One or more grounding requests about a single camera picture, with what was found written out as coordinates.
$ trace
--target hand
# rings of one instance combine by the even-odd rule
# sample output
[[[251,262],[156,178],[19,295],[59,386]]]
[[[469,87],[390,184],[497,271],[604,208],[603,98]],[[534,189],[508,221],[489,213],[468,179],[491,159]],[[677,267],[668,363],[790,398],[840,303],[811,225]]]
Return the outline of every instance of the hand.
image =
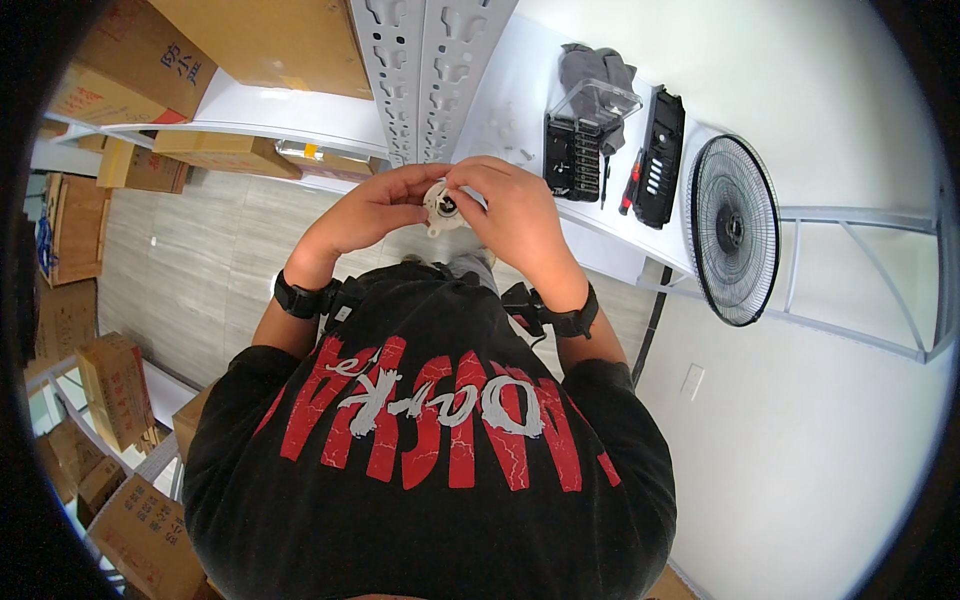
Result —
[[[486,210],[470,194],[480,193]],[[556,201],[546,181],[492,156],[473,156],[446,174],[460,214],[498,258],[537,288],[550,310],[579,310],[587,301],[587,277],[560,229]]]
[[[357,185],[300,238],[284,268],[287,282],[323,287],[342,254],[368,248],[394,229],[425,223],[423,194],[449,170],[448,164],[410,164]]]

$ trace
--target electric fan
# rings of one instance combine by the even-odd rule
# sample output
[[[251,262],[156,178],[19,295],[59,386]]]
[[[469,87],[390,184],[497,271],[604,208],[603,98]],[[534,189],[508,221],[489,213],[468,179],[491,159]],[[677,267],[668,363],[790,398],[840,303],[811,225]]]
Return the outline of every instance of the electric fan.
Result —
[[[694,159],[686,192],[687,240],[704,298],[725,323],[753,323],[780,263],[777,195],[763,162],[742,138],[717,135]]]

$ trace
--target white table surface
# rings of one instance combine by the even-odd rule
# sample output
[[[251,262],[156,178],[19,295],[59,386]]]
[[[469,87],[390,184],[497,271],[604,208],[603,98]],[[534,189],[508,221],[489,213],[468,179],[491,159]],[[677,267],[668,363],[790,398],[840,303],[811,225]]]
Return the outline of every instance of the white table surface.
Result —
[[[561,45],[570,41],[521,16],[511,17],[477,89],[453,162],[468,156],[493,155],[542,176],[543,115],[548,107],[556,104],[558,95],[563,96],[559,83],[555,82],[559,81]],[[715,130],[687,116],[684,167],[670,222],[661,230],[649,228],[636,219],[632,210],[627,216],[617,210],[646,132],[652,86],[635,79],[634,93],[643,98],[644,106],[625,121],[626,144],[611,157],[603,210],[599,202],[575,203],[562,199],[557,200],[557,208],[564,219],[613,236],[675,270],[692,275],[683,223],[686,172],[696,151]],[[534,155],[533,159],[527,160],[521,149]]]

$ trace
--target yellow tape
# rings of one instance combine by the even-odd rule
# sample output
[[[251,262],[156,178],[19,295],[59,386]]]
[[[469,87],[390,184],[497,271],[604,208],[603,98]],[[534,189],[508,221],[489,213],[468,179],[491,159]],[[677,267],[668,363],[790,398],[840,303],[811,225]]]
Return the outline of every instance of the yellow tape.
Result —
[[[107,171],[107,187],[123,187],[124,182],[120,181],[120,185],[116,185],[113,181],[113,174],[117,170],[117,162],[120,160],[120,145],[123,144],[122,141],[117,141],[113,146],[113,156],[110,157],[110,168]]]
[[[311,91],[310,88],[306,86],[306,82],[299,77],[285,77],[283,75],[280,75],[280,80],[283,81],[283,84],[289,87],[290,89]]]

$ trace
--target black t-shirt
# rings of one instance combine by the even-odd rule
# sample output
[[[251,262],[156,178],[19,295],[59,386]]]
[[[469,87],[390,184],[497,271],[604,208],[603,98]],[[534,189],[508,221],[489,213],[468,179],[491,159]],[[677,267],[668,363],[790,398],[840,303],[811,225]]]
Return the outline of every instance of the black t-shirt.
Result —
[[[676,524],[623,364],[553,378],[499,298],[413,265],[302,362],[247,348],[210,393],[184,505],[228,598],[636,598]]]

